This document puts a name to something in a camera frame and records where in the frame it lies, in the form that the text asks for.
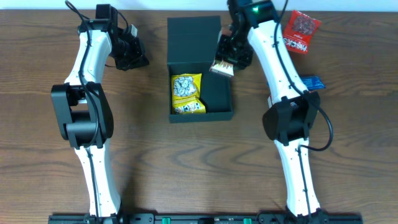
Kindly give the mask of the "brown Pocky snack box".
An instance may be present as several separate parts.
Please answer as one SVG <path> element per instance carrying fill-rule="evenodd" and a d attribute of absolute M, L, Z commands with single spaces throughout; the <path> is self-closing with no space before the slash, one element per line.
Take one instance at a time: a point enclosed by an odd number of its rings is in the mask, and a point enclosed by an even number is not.
<path fill-rule="evenodd" d="M 214 60 L 209 71 L 219 75 L 233 77 L 234 65 L 223 60 Z"/>

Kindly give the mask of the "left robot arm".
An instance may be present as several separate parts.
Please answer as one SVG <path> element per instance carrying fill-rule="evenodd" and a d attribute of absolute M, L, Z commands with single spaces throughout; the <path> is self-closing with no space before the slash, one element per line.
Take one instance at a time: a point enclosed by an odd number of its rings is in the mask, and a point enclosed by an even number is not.
<path fill-rule="evenodd" d="M 51 100 L 62 138 L 69 142 L 83 168 L 90 209 L 82 217 L 55 216 L 54 222 L 120 223 L 121 197 L 111 168 L 110 140 L 114 118 L 102 87 L 107 59 L 128 71 L 145 67 L 149 60 L 137 28 L 118 26 L 123 15 L 110 4 L 96 6 L 95 18 L 65 3 L 81 20 L 77 28 L 80 46 L 72 71 L 64 83 L 54 85 Z"/>

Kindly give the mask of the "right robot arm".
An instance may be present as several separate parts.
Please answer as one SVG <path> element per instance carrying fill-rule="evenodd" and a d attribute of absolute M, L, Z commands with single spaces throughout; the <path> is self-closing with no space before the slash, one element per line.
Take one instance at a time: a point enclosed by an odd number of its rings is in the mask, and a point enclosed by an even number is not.
<path fill-rule="evenodd" d="M 254 55 L 258 57 L 271 92 L 262 122 L 280 154 L 287 208 L 297 218 L 311 219 L 320 204 L 312 184 L 308 145 L 320 97 L 309 92 L 299 77 L 272 1 L 228 0 L 227 5 L 232 23 L 219 34 L 210 71 L 232 77 L 235 70 L 248 67 Z"/>

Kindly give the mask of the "yellow Hacks candy bag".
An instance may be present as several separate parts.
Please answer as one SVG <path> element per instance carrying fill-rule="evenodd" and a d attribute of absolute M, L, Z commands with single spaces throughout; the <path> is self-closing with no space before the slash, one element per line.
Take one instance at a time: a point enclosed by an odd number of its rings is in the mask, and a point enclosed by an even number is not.
<path fill-rule="evenodd" d="M 205 105 L 200 100 L 201 73 L 184 73 L 171 76 L 173 114 L 204 114 Z"/>

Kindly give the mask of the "black gift box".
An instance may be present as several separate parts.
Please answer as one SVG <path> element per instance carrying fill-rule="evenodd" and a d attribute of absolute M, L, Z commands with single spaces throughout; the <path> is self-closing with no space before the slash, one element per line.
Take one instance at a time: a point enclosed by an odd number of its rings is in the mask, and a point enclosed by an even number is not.
<path fill-rule="evenodd" d="M 200 101 L 204 114 L 175 114 L 169 106 L 171 123 L 231 120 L 233 101 L 228 77 L 210 72 L 214 61 L 220 16 L 169 17 L 167 19 L 167 68 L 169 76 L 200 73 Z"/>

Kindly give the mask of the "red Hacks candy bag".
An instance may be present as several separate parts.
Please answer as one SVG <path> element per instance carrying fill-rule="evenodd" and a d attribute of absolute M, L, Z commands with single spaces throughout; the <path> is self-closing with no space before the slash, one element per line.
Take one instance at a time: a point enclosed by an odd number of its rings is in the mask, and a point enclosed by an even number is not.
<path fill-rule="evenodd" d="M 300 11 L 293 10 L 283 31 L 284 44 L 288 51 L 308 54 L 310 41 L 322 22 Z"/>

